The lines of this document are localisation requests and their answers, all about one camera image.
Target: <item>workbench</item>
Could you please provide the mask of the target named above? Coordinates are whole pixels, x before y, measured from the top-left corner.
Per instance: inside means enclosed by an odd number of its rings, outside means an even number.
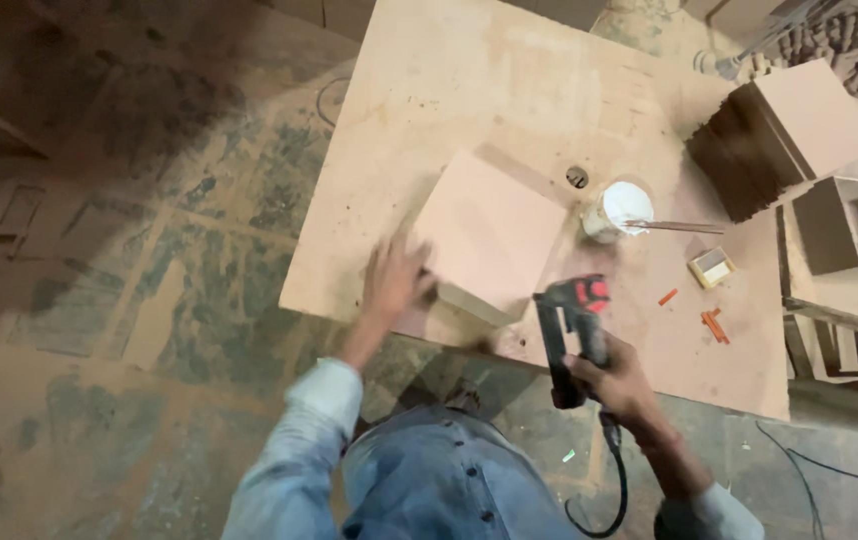
[[[497,0],[379,0],[280,306],[351,321],[373,245],[411,223],[457,151],[481,147],[538,172],[535,188],[574,209],[541,286],[605,274],[603,325],[637,348],[656,391],[785,419],[774,212],[731,225],[682,142],[732,89]],[[585,189],[566,181],[574,165],[588,173]],[[726,233],[594,244],[575,209],[616,178],[649,193],[656,219],[728,224]],[[738,269],[703,290],[686,263],[717,245]],[[701,323],[716,307],[729,345]],[[498,329],[437,301],[395,330],[546,367],[531,306]]]

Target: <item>person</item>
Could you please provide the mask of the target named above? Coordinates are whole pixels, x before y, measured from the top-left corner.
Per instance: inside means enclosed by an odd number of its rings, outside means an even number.
[[[583,538],[522,451],[492,424],[441,405],[418,407],[351,441],[361,374],[399,317],[429,290],[430,249],[404,233],[372,253],[358,320],[339,356],[321,359],[288,390],[286,411],[232,499],[223,540],[252,538]],[[635,350],[612,336],[602,371],[567,356],[635,437],[665,499],[656,538],[757,539],[759,521],[713,481],[659,408]],[[352,510],[337,528],[331,474],[342,461]]]

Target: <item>glue bucket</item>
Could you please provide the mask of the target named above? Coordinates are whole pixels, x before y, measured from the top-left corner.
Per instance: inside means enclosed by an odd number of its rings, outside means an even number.
[[[647,232],[645,228],[629,227],[628,220],[651,221],[652,202],[649,195],[630,181],[616,181],[582,211],[582,228],[592,240],[610,244],[622,235]]]

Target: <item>light blue shirt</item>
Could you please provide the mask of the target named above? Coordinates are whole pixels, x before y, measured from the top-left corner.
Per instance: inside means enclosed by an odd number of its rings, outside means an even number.
[[[291,387],[285,414],[232,499],[223,540],[584,538],[521,450],[491,424],[443,406],[395,416],[349,448],[342,470],[352,513],[337,529],[331,476],[362,398],[359,374],[333,358]],[[660,539],[764,537],[718,484],[689,501],[665,501],[659,516]]]

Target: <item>dusty floor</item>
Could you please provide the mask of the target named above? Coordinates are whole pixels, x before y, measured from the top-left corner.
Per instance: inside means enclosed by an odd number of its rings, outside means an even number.
[[[51,223],[16,261],[0,244],[0,538],[218,537],[285,388],[339,341],[340,326],[277,299],[331,136],[316,92],[351,75],[359,44],[233,6],[215,18],[74,14],[80,27],[108,17],[89,36],[115,54],[48,180],[54,203],[40,219]],[[153,31],[138,24],[162,16]],[[623,23],[599,33],[638,46]],[[327,116],[345,89],[326,90]],[[594,411],[553,409],[546,377],[395,337],[365,374],[363,419],[392,411],[407,388],[445,395],[459,377],[479,385],[484,413],[560,500],[580,495],[591,526],[605,526],[618,483]],[[771,538],[811,536],[802,484],[754,418],[660,400]],[[858,432],[762,425],[858,473]],[[617,537],[651,537],[658,487],[626,446]],[[858,537],[858,480],[802,469],[827,535]]]

